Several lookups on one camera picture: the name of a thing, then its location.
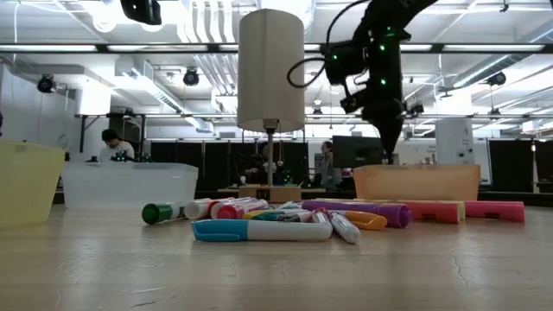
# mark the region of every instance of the computer monitor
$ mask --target computer monitor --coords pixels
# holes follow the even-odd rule
[[[385,159],[380,138],[333,136],[333,165],[335,168],[358,168],[379,165]]]

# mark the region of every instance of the clear plastic bin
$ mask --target clear plastic bin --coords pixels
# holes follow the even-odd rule
[[[0,139],[0,229],[45,222],[65,152]]]
[[[67,208],[142,209],[192,200],[198,169],[179,163],[71,163],[61,175]]]

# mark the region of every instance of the laboratory room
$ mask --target laboratory room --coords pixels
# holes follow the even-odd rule
[[[0,310],[551,310],[552,5],[0,2]]]

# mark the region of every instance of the pink block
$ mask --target pink block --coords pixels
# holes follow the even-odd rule
[[[465,211],[468,218],[524,222],[523,202],[466,201]]]

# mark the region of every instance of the cylindrical lamp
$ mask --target cylindrical lamp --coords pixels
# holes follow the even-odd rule
[[[272,186],[272,135],[305,124],[304,90],[292,87],[286,73],[304,58],[303,24],[280,10],[256,10],[240,21],[238,38],[238,127],[267,132],[268,182]],[[303,67],[291,78],[304,81]]]

